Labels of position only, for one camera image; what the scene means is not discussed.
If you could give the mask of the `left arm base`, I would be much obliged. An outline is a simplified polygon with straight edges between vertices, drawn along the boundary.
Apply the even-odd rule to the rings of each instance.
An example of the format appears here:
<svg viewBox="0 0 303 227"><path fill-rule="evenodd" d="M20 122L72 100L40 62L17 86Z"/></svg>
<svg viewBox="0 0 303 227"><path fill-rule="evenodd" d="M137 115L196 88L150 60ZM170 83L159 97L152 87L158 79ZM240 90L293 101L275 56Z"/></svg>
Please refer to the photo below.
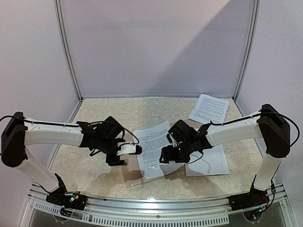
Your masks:
<svg viewBox="0 0 303 227"><path fill-rule="evenodd" d="M84 210L87 204L87 196L80 192L68 192L62 178L54 174L59 182L59 188L54 192L49 192L46 201L66 209Z"/></svg>

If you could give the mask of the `transparent plastic folder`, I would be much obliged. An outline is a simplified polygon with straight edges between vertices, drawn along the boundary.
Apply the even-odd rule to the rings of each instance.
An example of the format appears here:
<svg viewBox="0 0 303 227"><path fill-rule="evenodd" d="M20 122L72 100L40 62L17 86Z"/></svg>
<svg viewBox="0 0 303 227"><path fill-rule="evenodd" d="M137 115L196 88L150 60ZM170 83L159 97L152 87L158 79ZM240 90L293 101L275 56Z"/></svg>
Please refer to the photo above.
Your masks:
<svg viewBox="0 0 303 227"><path fill-rule="evenodd" d="M139 144L121 168L126 187L164 178L184 164L192 164L191 155L195 152L202 157L205 149L213 148L206 138L210 126L207 123L195 129L178 120L174 125L165 121L135 130L133 139Z"/></svg>

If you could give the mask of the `printed paper sheet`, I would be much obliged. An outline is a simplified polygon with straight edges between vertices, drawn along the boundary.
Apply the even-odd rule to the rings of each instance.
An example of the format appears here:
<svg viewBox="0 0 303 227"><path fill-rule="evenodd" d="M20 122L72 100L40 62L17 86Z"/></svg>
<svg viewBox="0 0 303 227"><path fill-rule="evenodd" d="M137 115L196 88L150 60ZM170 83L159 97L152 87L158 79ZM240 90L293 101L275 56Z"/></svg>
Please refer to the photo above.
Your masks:
<svg viewBox="0 0 303 227"><path fill-rule="evenodd" d="M168 175L180 167L183 163L170 162L163 164L159 162L161 149L169 145L166 138L170 125L165 121L152 128L135 130L134 136L139 139L142 153L137 156L141 175L146 179L153 179Z"/></svg>
<svg viewBox="0 0 303 227"><path fill-rule="evenodd" d="M229 167L222 145L190 155L190 164L185 165L185 176L229 175Z"/></svg>

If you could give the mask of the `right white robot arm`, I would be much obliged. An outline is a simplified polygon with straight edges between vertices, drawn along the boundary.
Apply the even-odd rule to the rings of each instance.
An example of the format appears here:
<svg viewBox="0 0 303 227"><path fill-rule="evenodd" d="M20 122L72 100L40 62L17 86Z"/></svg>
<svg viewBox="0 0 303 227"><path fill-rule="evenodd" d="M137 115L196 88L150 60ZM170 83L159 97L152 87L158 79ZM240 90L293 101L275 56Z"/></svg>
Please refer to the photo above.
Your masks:
<svg viewBox="0 0 303 227"><path fill-rule="evenodd" d="M266 151L253 181L253 189L245 195L248 206L255 206L263 199L262 191L270 186L282 159L291 148L289 120L270 104L264 104L259 111L236 120L203 124L198 130L179 120L169 129L167 139L169 145L161 149L159 158L163 164L189 163L193 152L203 153L227 142L263 140Z"/></svg>

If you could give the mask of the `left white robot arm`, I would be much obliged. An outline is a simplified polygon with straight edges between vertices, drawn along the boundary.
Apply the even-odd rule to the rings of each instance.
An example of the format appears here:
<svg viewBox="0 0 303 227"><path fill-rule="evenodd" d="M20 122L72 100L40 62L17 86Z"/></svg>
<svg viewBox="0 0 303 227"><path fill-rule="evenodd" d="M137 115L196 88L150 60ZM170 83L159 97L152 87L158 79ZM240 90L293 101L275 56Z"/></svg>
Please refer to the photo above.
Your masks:
<svg viewBox="0 0 303 227"><path fill-rule="evenodd" d="M46 152L35 157L38 149L67 145L108 153L111 148L117 148L116 138L124 132L113 117L100 122L62 123L35 120L16 112L1 120L8 121L0 137L2 163L18 169L44 190L52 192L52 198L60 205L70 202L70 194L60 187L58 177L41 163Z"/></svg>

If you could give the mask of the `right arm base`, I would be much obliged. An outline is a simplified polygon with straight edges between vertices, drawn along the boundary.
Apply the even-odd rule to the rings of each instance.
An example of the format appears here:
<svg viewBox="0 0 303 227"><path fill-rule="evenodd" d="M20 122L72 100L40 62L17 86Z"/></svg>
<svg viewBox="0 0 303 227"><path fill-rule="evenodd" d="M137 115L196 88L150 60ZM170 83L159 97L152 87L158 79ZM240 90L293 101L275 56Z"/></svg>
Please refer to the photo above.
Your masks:
<svg viewBox="0 0 303 227"><path fill-rule="evenodd" d="M273 195L272 200L268 196L267 190L260 191L254 187L254 181L251 184L249 192L231 195L228 197L229 205L232 211L243 210L252 207L259 207L265 204L264 208L261 208L261 212L267 210L275 199L276 188L274 182L271 180L271 192Z"/></svg>

